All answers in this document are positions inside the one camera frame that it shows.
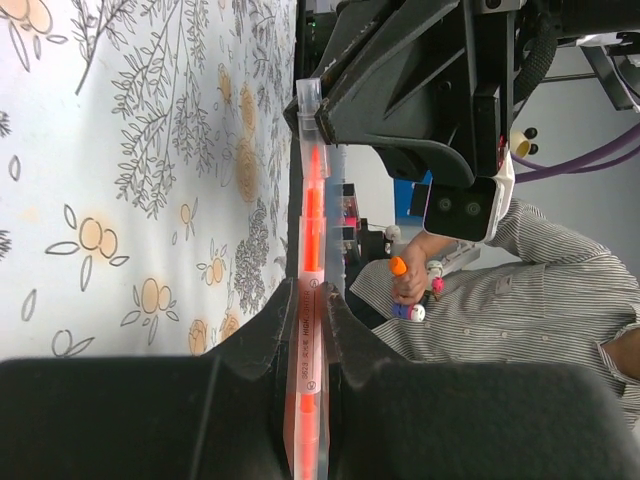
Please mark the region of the clear pen cap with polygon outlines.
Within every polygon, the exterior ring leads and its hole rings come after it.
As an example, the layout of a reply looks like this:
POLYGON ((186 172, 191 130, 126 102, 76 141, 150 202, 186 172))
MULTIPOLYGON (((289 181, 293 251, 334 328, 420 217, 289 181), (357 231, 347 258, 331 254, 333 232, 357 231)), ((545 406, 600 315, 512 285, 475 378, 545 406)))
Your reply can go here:
POLYGON ((299 79, 296 81, 296 90, 303 178, 326 179, 329 177, 326 143, 315 118, 323 100, 321 80, 299 79))

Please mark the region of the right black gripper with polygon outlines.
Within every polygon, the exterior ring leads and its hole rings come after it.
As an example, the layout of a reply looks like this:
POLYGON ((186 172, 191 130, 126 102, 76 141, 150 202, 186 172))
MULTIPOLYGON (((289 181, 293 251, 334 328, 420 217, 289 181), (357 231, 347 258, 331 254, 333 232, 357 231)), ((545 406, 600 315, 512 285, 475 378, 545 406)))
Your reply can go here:
POLYGON ((376 150, 391 177, 470 186, 505 162, 520 105, 558 40, 548 1, 347 1, 311 75, 334 145, 376 150), (470 60, 470 74, 449 74, 470 60))

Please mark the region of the orange pen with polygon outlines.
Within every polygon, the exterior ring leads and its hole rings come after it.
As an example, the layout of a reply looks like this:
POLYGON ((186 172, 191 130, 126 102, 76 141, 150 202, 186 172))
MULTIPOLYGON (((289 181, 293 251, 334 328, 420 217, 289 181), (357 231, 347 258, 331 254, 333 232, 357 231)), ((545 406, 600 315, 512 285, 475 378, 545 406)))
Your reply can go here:
POLYGON ((324 376, 322 320, 316 295, 325 280, 326 149, 319 144, 305 144, 301 160, 296 360, 289 370, 295 390, 291 396, 293 418, 288 454, 295 479, 316 479, 324 376))

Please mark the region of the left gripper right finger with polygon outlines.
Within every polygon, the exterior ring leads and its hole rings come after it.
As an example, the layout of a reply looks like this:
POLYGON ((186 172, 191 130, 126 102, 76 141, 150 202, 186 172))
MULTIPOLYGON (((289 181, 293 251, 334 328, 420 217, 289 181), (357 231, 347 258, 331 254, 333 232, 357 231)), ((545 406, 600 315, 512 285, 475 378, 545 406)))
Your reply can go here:
POLYGON ((416 363, 319 290, 332 479, 635 479, 639 447, 589 371, 416 363))

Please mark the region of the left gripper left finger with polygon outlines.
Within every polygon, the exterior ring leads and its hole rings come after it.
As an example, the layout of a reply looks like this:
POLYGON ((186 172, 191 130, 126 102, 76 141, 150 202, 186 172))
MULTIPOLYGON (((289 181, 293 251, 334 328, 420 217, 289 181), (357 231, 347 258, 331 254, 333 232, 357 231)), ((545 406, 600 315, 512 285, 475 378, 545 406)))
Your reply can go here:
POLYGON ((297 287, 197 357, 16 359, 1 366, 5 479, 287 479, 297 287))

